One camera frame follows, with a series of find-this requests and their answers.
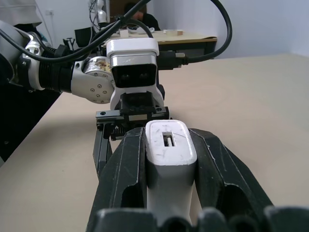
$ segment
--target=beige tabletop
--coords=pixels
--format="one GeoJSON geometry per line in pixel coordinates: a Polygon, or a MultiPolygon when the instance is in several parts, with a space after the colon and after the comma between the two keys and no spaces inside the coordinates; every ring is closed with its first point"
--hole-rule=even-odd
{"type": "MultiPolygon", "coordinates": [[[[172,117],[219,136],[275,205],[309,204],[309,58],[211,60],[160,81],[172,117]]],[[[55,102],[0,168],[1,232],[85,230],[95,112],[108,108],[67,93],[55,102]]]]}
{"type": "MultiPolygon", "coordinates": [[[[136,34],[136,33],[129,33],[129,38],[147,38],[148,35],[146,34],[136,34]]],[[[179,36],[167,36],[163,31],[155,31],[153,33],[153,37],[156,41],[161,44],[184,44],[184,43],[199,43],[199,42],[216,42],[217,38],[212,35],[201,35],[197,33],[190,33],[190,32],[183,32],[183,35],[179,36]]],[[[117,39],[127,39],[128,37],[120,37],[119,34],[114,34],[111,36],[109,40],[107,40],[104,45],[111,41],[117,39]]]]}

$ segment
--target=table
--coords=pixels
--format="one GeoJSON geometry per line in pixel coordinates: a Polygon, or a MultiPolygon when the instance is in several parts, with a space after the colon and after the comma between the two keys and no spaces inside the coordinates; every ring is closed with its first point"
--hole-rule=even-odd
{"type": "MultiPolygon", "coordinates": [[[[160,82],[171,116],[216,134],[275,205],[308,205],[308,67],[296,55],[210,60],[160,82]]],[[[84,232],[98,184],[95,111],[108,108],[60,96],[0,168],[1,232],[84,232]]]]}
{"type": "MultiPolygon", "coordinates": [[[[160,51],[179,51],[189,49],[204,49],[204,54],[209,54],[214,51],[217,38],[210,35],[200,35],[196,33],[183,32],[180,36],[167,36],[163,31],[155,31],[154,38],[158,41],[160,51]]],[[[129,38],[146,38],[147,35],[139,35],[130,33],[129,38]]],[[[114,34],[101,46],[101,53],[106,56],[106,44],[110,40],[126,39],[114,34]]]]}

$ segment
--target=person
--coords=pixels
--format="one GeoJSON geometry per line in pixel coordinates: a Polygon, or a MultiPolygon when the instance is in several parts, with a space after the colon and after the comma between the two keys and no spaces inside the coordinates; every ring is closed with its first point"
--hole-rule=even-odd
{"type": "MultiPolygon", "coordinates": [[[[0,0],[0,20],[41,37],[36,29],[41,23],[36,7],[35,0],[0,0]]],[[[0,157],[3,161],[10,157],[60,95],[49,90],[30,92],[12,84],[0,86],[0,157]]]]}
{"type": "MultiPolygon", "coordinates": [[[[133,2],[129,2],[125,5],[125,14],[131,10],[136,4],[133,2]]],[[[158,21],[155,17],[153,17],[151,14],[143,13],[140,11],[137,11],[133,17],[133,19],[136,19],[138,21],[141,21],[143,24],[145,24],[149,28],[154,28],[154,30],[161,30],[158,24],[158,21]]]]}

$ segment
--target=cable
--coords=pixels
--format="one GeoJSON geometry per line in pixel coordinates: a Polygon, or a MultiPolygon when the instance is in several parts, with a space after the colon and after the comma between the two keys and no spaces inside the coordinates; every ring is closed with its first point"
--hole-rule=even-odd
{"type": "Polygon", "coordinates": [[[225,43],[222,45],[222,47],[220,47],[215,52],[209,53],[207,55],[199,56],[199,57],[191,57],[191,58],[189,57],[188,63],[197,63],[197,62],[202,62],[202,61],[206,61],[206,60],[215,58],[218,55],[220,55],[221,53],[223,53],[231,43],[232,35],[233,35],[231,19],[228,16],[228,13],[226,12],[224,6],[218,0],[211,0],[211,1],[219,9],[219,11],[222,14],[223,19],[225,21],[226,28],[227,28],[227,35],[226,35],[225,43]]]}
{"type": "Polygon", "coordinates": [[[44,49],[45,52],[48,52],[51,55],[54,55],[55,53],[50,50],[44,43],[43,41],[39,38],[39,36],[35,33],[35,32],[28,32],[30,35],[32,35],[37,41],[38,43],[41,45],[41,47],[44,49]]]}
{"type": "Polygon", "coordinates": [[[142,29],[144,29],[144,31],[146,32],[146,34],[148,35],[149,38],[153,38],[153,35],[150,32],[149,28],[145,24],[143,24],[142,22],[140,22],[136,19],[129,19],[126,23],[134,24],[134,25],[141,27],[142,29]]]}
{"type": "Polygon", "coordinates": [[[35,1],[35,4],[36,4],[36,6],[37,6],[37,8],[38,8],[38,11],[39,11],[39,13],[40,13],[40,15],[41,15],[42,21],[43,21],[43,23],[44,23],[44,25],[45,25],[47,34],[48,34],[48,36],[49,36],[49,38],[50,38],[50,43],[52,44],[52,47],[54,47],[52,37],[50,36],[49,30],[48,30],[48,28],[47,28],[47,25],[46,25],[46,22],[45,22],[45,19],[44,19],[43,15],[42,15],[42,12],[41,12],[41,10],[40,10],[38,4],[36,3],[36,1],[35,1]]]}
{"type": "MultiPolygon", "coordinates": [[[[140,9],[143,5],[148,3],[150,0],[141,0],[139,1],[128,13],[124,15],[124,19],[128,20],[130,19],[137,11],[140,9]]],[[[37,55],[34,55],[33,53],[27,51],[24,47],[17,44],[10,36],[8,36],[3,30],[0,29],[0,35],[9,42],[13,47],[21,51],[22,53],[26,54],[27,56],[40,61],[40,62],[50,62],[50,63],[64,63],[64,62],[71,62],[75,59],[80,58],[81,56],[85,55],[88,52],[91,52],[94,48],[99,46],[102,42],[104,42],[106,39],[111,37],[120,27],[122,26],[121,21],[117,21],[115,24],[113,24],[102,36],[94,40],[90,45],[82,48],[81,50],[59,58],[45,58],[40,57],[37,55]]]]}

